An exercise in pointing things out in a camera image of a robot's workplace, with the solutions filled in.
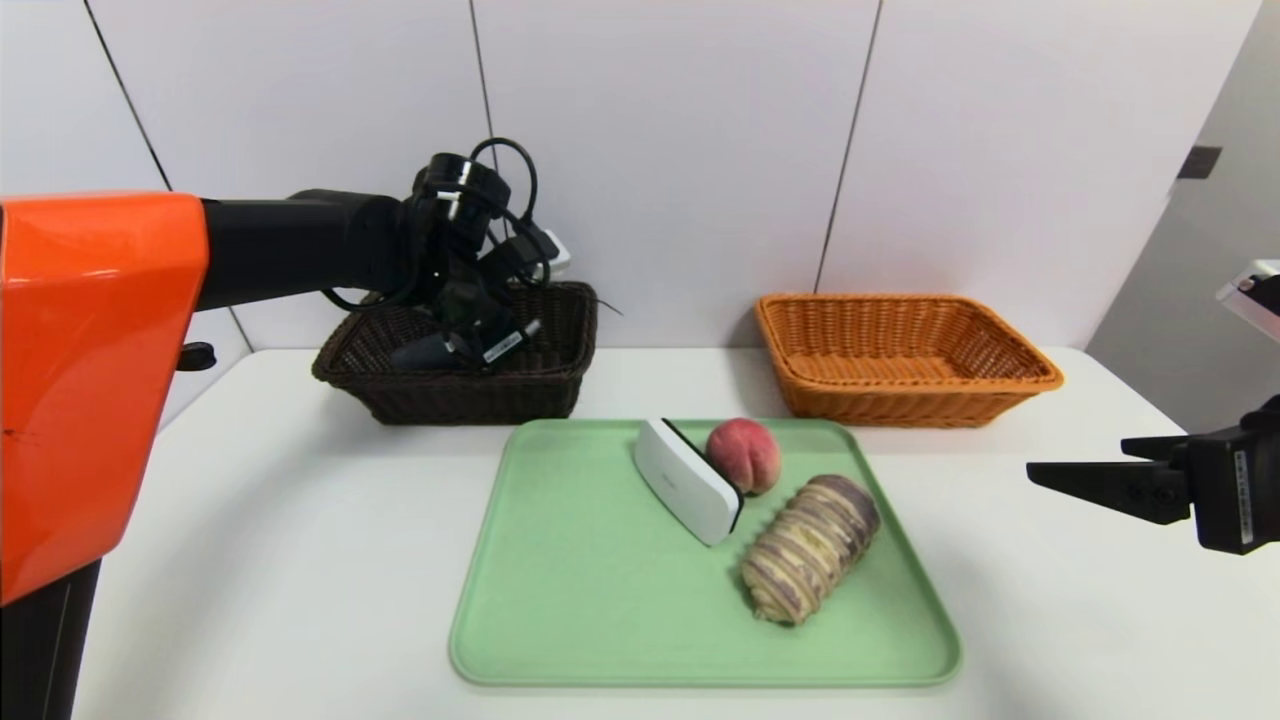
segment black knob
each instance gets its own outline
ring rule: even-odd
[[[178,370],[183,373],[207,370],[216,364],[218,356],[214,355],[214,346],[207,342],[188,342],[182,346],[182,352],[178,354]]]

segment white label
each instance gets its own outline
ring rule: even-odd
[[[1253,542],[1253,501],[1249,497],[1249,456],[1235,451],[1235,497],[1240,503],[1240,542]]]
[[[520,345],[518,332],[511,333],[509,336],[502,338],[502,342],[490,347],[489,351],[484,354],[485,365],[492,365],[494,360],[502,357],[504,352],[507,352],[512,347],[516,347],[517,345]]]

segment light green tray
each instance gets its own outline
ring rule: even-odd
[[[824,420],[767,423],[782,479],[708,548],[631,460],[639,423],[539,420],[503,454],[449,655],[492,685],[902,687],[951,678],[960,639],[858,446]],[[703,446],[716,425],[678,421]],[[813,475],[874,493],[883,527],[799,628],[751,615],[746,547]]]

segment red peach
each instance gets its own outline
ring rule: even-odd
[[[778,441],[746,418],[721,423],[707,438],[707,460],[744,493],[764,495],[782,474]]]

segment wicker basket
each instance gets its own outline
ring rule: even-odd
[[[755,306],[801,418],[977,428],[1062,374],[991,309],[948,295],[771,295]]]
[[[595,291],[585,283],[547,290],[513,288],[521,324],[543,329],[498,372],[403,372],[390,365],[397,347],[438,328],[421,313],[393,307],[352,314],[329,337],[311,373],[356,396],[388,425],[515,425],[567,418],[595,354]]]

